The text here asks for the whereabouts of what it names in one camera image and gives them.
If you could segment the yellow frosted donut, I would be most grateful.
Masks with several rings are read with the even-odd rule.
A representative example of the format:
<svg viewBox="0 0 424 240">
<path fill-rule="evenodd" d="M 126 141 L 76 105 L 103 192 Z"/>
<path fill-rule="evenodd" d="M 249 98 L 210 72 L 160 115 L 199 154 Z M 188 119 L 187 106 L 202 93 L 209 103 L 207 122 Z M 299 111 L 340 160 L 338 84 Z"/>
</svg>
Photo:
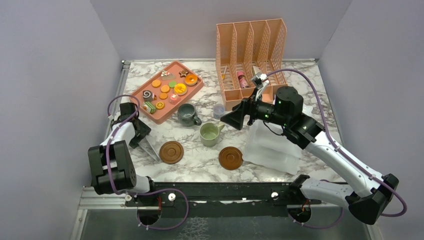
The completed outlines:
<svg viewBox="0 0 424 240">
<path fill-rule="evenodd" d="M 183 96 L 187 93 L 188 88 L 184 83 L 177 83 L 174 88 L 174 93 L 178 96 Z"/>
</svg>

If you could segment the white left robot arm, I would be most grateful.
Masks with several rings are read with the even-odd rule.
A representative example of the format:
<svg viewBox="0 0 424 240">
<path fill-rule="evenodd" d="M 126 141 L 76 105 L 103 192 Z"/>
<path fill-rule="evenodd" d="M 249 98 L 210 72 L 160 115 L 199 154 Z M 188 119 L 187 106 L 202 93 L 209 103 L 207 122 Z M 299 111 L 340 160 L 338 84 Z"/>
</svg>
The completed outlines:
<svg viewBox="0 0 424 240">
<path fill-rule="evenodd" d="M 112 121 L 110 133 L 97 146 L 88 149 L 91 186 L 98 195 L 135 193 L 144 205 L 157 200 L 154 182 L 149 176 L 140 176 L 131 158 L 129 148 L 137 148 L 151 132 L 139 119 L 140 102 L 119 105 L 120 115 Z"/>
</svg>

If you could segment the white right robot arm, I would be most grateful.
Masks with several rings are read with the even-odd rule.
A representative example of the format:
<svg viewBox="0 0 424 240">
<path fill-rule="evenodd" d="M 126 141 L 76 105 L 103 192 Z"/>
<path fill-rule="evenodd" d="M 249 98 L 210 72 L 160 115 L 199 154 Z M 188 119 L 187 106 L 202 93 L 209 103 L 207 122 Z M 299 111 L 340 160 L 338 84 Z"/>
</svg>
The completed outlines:
<svg viewBox="0 0 424 240">
<path fill-rule="evenodd" d="M 273 104 L 259 97 L 260 92 L 255 89 L 220 120 L 237 130 L 242 129 L 245 116 L 249 116 L 249 125 L 255 120 L 276 124 L 282 128 L 283 137 L 324 161 L 347 182 L 343 187 L 300 175 L 288 187 L 292 202 L 320 200 L 331 203 L 347 208 L 356 219 L 368 225 L 383 216 L 384 209 L 397 195 L 399 180 L 396 176 L 382 175 L 336 144 L 325 122 L 317 122 L 302 112 L 303 97 L 294 87 L 280 87 Z"/>
</svg>

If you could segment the light green ceramic mug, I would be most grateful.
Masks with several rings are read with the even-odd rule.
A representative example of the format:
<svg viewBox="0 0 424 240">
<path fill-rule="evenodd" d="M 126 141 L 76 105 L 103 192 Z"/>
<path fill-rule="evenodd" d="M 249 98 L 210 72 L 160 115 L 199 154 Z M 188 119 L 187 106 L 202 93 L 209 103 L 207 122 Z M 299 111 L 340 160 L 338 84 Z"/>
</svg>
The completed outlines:
<svg viewBox="0 0 424 240">
<path fill-rule="evenodd" d="M 219 135 L 225 124 L 220 122 L 215 124 L 212 122 L 204 123 L 199 130 L 200 142 L 206 147 L 213 147 L 218 143 Z"/>
</svg>

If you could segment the yellow flower cookie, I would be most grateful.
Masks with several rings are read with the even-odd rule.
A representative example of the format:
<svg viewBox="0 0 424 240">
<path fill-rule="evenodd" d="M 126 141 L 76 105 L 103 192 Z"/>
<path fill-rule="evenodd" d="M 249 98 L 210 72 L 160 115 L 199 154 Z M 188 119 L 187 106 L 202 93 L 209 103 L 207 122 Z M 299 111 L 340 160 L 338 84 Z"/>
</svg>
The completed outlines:
<svg viewBox="0 0 424 240">
<path fill-rule="evenodd" d="M 155 107 L 156 107 L 156 109 L 158 109 L 158 110 L 162 110 L 162 109 L 164 109 L 164 108 L 165 108 L 165 103 L 164 103 L 163 101 L 158 101 L 158 102 L 155 104 Z"/>
</svg>

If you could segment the pink bottle in organizer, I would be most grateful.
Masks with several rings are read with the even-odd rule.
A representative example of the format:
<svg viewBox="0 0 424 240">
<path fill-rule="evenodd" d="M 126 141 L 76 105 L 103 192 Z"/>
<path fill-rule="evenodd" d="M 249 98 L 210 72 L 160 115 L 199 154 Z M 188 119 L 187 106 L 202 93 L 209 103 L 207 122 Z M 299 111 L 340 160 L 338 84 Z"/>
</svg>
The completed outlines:
<svg viewBox="0 0 424 240">
<path fill-rule="evenodd" d="M 237 76 L 239 86 L 240 86 L 241 89 L 246 89 L 246 88 L 250 87 L 249 84 L 248 84 L 248 81 L 246 79 L 245 73 L 243 71 L 241 71 L 241 70 L 237 71 L 236 76 Z"/>
</svg>

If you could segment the pink dessert tray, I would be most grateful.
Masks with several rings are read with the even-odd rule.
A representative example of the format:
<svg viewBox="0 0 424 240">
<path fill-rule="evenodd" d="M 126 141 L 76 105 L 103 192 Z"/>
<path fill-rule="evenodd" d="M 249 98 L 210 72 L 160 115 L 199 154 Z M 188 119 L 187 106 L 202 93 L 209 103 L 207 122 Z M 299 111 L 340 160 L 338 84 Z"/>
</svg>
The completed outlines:
<svg viewBox="0 0 424 240">
<path fill-rule="evenodd" d="M 180 77 L 179 72 L 182 70 L 187 70 L 188 74 L 195 74 L 194 71 L 190 70 L 188 67 L 183 65 L 178 61 L 173 61 L 168 66 L 166 66 L 163 70 L 156 73 L 151 79 L 149 79 L 146 83 L 141 85 L 138 89 L 133 91 L 130 95 L 133 96 L 130 101 L 133 103 L 140 103 L 139 112 L 147 116 L 150 120 L 152 120 L 155 124 L 160 125 L 165 120 L 167 120 L 171 115 L 176 112 L 182 104 L 185 104 L 190 100 L 196 93 L 198 93 L 204 86 L 204 81 L 197 75 L 198 82 L 194 86 L 188 86 L 185 84 L 185 77 Z M 160 80 L 160 87 L 153 87 L 152 81 Z M 174 88 L 170 88 L 168 83 L 170 81 L 176 81 L 177 84 L 183 83 L 187 86 L 187 93 L 185 95 L 180 96 L 180 102 L 176 105 L 173 105 L 169 102 L 169 98 L 174 93 Z M 164 102 L 165 107 L 163 109 L 156 109 L 156 112 L 153 114 L 149 114 L 143 109 L 143 91 L 149 90 L 152 91 L 156 95 L 156 100 L 151 103 L 156 106 L 157 102 Z"/>
</svg>

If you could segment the white tiered dessert stand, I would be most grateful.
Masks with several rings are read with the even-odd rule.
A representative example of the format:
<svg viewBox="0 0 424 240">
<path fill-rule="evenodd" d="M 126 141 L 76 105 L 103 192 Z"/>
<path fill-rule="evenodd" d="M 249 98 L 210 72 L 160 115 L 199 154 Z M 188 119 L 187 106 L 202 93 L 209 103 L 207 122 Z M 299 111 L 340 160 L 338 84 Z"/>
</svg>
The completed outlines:
<svg viewBox="0 0 424 240">
<path fill-rule="evenodd" d="M 269 169 L 296 175 L 302 149 L 290 142 L 279 125 L 256 120 L 250 127 L 248 141 L 242 152 L 244 161 Z"/>
</svg>

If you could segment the orange round biscuit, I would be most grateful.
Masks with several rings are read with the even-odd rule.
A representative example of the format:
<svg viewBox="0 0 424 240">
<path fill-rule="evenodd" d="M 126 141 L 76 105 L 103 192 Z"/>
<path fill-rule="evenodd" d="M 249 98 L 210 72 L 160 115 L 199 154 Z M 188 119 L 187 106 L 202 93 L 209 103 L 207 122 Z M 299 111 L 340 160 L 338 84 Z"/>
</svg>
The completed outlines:
<svg viewBox="0 0 424 240">
<path fill-rule="evenodd" d="M 162 82 L 161 82 L 159 79 L 155 79 L 155 80 L 153 80 L 153 81 L 151 82 L 151 85 L 152 85 L 154 88 L 158 88 L 158 87 L 160 87 L 160 86 L 161 86 L 161 84 L 162 84 Z"/>
</svg>

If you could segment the right brown wooden coaster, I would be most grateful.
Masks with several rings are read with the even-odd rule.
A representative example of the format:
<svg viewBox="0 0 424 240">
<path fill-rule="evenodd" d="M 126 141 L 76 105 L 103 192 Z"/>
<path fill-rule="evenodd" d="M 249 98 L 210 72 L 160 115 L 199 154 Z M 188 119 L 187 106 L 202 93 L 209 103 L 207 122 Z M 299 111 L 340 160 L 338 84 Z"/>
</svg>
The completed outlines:
<svg viewBox="0 0 424 240">
<path fill-rule="evenodd" d="M 220 165 L 226 170 L 236 170 L 243 163 L 242 152 L 233 146 L 223 148 L 219 155 L 218 160 Z"/>
</svg>

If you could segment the brown wooden coaster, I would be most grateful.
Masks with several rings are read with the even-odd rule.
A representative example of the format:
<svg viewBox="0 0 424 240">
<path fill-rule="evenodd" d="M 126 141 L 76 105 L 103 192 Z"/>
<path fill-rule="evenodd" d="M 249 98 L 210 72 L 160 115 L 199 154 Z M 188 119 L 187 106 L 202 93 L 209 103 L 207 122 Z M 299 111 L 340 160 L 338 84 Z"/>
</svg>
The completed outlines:
<svg viewBox="0 0 424 240">
<path fill-rule="evenodd" d="M 242 152 L 233 146 L 223 148 L 219 155 L 218 160 L 220 165 L 226 170 L 236 170 L 243 163 Z"/>
<path fill-rule="evenodd" d="M 177 141 L 164 143 L 159 150 L 160 159 L 166 164 L 175 164 L 184 156 L 184 148 Z"/>
</svg>

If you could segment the dark blue-green ceramic mug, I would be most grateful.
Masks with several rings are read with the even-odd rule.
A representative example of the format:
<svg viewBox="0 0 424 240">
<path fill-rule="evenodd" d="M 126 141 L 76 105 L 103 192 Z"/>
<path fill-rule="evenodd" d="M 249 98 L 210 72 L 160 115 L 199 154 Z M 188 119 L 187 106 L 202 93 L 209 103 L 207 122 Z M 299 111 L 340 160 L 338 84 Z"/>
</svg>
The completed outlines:
<svg viewBox="0 0 424 240">
<path fill-rule="evenodd" d="M 190 103 L 184 103 L 178 108 L 177 118 L 180 124 L 185 127 L 200 126 L 202 124 L 195 106 Z"/>
</svg>

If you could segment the green macaron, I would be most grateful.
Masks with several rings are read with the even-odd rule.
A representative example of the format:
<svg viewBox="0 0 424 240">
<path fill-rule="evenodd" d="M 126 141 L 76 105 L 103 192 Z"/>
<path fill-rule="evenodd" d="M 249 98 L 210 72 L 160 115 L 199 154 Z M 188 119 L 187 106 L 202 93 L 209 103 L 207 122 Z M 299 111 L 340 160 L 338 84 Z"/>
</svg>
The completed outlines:
<svg viewBox="0 0 424 240">
<path fill-rule="evenodd" d="M 168 86 L 170 87 L 170 88 L 174 88 L 175 86 L 177 85 L 177 82 L 176 81 L 170 81 L 169 83 L 168 83 Z"/>
</svg>

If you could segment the orange glazed donut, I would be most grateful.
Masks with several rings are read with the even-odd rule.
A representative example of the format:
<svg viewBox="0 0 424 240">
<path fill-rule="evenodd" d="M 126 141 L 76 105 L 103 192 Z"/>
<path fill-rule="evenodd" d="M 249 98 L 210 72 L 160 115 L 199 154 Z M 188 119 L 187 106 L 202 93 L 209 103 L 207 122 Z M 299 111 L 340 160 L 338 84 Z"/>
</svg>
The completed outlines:
<svg viewBox="0 0 424 240">
<path fill-rule="evenodd" d="M 198 83 L 198 77 L 195 74 L 187 74 L 184 79 L 184 82 L 187 86 L 195 86 Z"/>
</svg>

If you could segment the pink mesh file organizer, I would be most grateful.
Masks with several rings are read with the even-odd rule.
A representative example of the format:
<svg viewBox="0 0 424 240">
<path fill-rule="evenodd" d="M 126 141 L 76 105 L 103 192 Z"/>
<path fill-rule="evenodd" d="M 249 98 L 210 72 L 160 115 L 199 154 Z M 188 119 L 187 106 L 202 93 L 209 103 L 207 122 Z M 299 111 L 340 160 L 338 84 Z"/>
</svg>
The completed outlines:
<svg viewBox="0 0 424 240">
<path fill-rule="evenodd" d="M 281 18 L 216 25 L 215 66 L 227 111 L 253 93 L 256 73 L 281 69 L 286 35 Z M 237 71 L 244 72 L 249 88 L 240 88 Z"/>
</svg>

